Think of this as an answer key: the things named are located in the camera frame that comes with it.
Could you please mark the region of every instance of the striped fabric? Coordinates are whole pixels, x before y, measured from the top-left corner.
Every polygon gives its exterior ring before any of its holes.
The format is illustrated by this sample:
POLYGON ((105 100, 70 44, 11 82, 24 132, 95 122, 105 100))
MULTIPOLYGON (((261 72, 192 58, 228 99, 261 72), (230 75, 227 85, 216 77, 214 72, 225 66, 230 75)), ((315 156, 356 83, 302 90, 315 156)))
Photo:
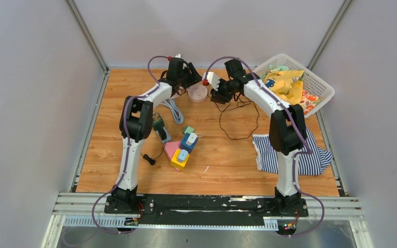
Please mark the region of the striped fabric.
MULTIPOLYGON (((278 156, 270 145, 268 134, 254 134, 252 139, 258 157, 256 165, 258 170, 270 173, 278 173, 278 156)), ((332 160, 332 153, 316 146, 316 139, 310 130, 307 129, 307 143, 313 150, 313 154, 302 154, 299 157, 299 174, 317 176, 321 175, 332 160)))

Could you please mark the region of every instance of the toy block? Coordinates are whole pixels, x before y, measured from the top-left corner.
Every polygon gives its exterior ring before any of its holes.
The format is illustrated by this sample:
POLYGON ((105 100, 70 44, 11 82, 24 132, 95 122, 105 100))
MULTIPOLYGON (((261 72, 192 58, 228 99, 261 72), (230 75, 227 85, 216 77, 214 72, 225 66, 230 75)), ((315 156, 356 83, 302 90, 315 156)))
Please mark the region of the toy block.
POLYGON ((190 126, 186 126, 183 131, 184 134, 193 133, 193 132, 194 132, 194 129, 190 126))
POLYGON ((179 149, 180 141, 173 141, 165 143, 165 147, 163 150, 165 151, 168 159, 171 160, 176 153, 176 150, 179 149))
POLYGON ((195 144, 197 144, 198 140, 199 138, 197 138, 197 134, 187 133, 180 142, 179 148, 186 150, 188 153, 191 153, 192 149, 194 149, 195 144))
POLYGON ((177 149, 171 159, 171 165, 177 169, 184 169, 189 159, 189 153, 183 149, 177 149))

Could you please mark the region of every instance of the black mounting plate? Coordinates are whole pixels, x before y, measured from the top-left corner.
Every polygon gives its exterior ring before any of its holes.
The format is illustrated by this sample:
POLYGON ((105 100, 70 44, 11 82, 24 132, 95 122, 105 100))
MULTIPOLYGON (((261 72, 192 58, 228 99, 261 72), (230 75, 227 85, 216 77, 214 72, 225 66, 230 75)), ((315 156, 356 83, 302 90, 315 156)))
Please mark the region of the black mounting plate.
POLYGON ((279 211, 273 197, 144 194, 136 198, 136 207, 127 209, 124 208, 126 205, 109 196, 104 212, 137 214, 137 205, 142 203, 144 216, 140 223, 155 225, 261 226, 264 225, 265 216, 295 218, 295 209, 298 209, 301 217, 308 216, 304 199, 279 211))

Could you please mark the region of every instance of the pink toy block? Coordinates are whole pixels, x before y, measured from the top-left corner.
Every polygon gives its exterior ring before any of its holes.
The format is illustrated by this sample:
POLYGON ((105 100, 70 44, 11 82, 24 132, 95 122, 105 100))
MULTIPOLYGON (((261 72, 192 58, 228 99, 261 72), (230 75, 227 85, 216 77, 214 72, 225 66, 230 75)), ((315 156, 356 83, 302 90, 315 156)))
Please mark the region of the pink toy block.
POLYGON ((174 156, 174 153, 177 149, 179 149, 180 141, 173 141, 165 143, 165 154, 168 156, 168 159, 171 160, 174 156))

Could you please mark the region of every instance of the gray metal floor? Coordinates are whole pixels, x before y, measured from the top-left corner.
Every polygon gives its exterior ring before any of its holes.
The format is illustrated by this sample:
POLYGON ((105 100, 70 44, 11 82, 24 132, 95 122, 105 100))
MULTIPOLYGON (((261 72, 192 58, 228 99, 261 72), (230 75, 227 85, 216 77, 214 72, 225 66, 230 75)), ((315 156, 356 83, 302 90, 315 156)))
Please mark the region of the gray metal floor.
MULTIPOLYGON (((300 221, 297 233, 311 226, 308 221, 300 221)), ((356 247, 348 221, 324 221, 318 230, 289 240, 270 231, 137 229, 128 235, 105 234, 95 227, 71 227, 63 231, 68 244, 82 242, 96 232, 80 247, 356 247)), ((67 246, 60 239, 57 247, 67 246)))

